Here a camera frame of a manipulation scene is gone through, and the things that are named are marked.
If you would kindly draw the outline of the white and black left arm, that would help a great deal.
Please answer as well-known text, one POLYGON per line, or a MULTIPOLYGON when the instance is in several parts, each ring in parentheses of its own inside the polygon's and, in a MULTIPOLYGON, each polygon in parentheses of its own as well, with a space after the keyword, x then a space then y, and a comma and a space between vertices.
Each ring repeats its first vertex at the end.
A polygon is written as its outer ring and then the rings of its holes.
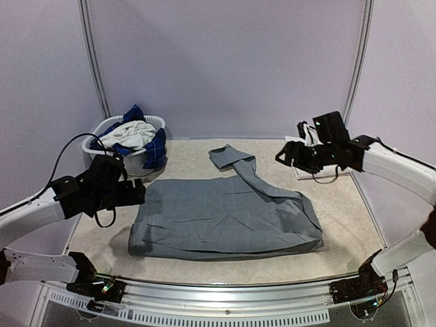
POLYGON ((49 181, 41 191, 1 211, 1 283, 60 281, 75 283, 87 296, 102 288, 94 265, 81 252, 62 254, 19 251, 15 245, 28 235, 81 215, 96 218, 102 210, 143 204, 146 188, 133 181, 120 157, 97 155, 78 176, 49 181))

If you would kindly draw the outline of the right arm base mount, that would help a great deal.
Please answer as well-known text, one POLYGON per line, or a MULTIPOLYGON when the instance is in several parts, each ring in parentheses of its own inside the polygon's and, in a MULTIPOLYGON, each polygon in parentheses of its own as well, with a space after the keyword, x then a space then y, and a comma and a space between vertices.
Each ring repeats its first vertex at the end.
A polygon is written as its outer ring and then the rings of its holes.
POLYGON ((348 302, 352 315, 358 320, 373 318, 390 298, 386 280, 369 272, 331 283, 329 293, 334 304, 348 302))

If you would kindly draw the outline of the grey garment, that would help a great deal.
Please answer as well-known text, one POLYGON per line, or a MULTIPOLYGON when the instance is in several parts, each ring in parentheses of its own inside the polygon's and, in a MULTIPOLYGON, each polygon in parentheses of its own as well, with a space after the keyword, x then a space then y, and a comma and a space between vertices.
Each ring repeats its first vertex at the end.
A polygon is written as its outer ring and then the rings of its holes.
POLYGON ((219 169, 232 169, 234 176, 150 184, 131 227, 130 255, 226 261, 323 247, 310 199, 262 180, 255 157, 230 145, 211 150, 209 158, 219 169))

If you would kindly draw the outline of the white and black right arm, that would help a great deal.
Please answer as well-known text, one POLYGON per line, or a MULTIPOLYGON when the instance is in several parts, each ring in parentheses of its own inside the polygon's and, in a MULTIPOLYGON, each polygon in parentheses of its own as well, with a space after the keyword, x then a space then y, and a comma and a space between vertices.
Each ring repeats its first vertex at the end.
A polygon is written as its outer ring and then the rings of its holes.
POLYGON ((377 138, 358 136, 309 144, 289 137, 275 154, 280 164, 319 177, 327 168, 350 170, 364 205, 384 242, 365 271, 352 283, 368 296, 379 277, 435 250, 435 164, 419 162, 377 138))

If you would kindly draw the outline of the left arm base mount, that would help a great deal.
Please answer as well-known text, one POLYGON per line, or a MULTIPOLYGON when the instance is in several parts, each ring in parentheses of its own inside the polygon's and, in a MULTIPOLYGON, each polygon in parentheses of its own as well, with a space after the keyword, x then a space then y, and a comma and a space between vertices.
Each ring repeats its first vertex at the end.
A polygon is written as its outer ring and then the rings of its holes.
POLYGON ((66 290, 81 296, 89 297, 90 300, 86 304, 89 311, 102 313, 105 304, 115 303, 120 304, 125 294, 127 284, 118 279, 117 276, 93 278, 84 277, 78 279, 74 283, 68 283, 66 290))

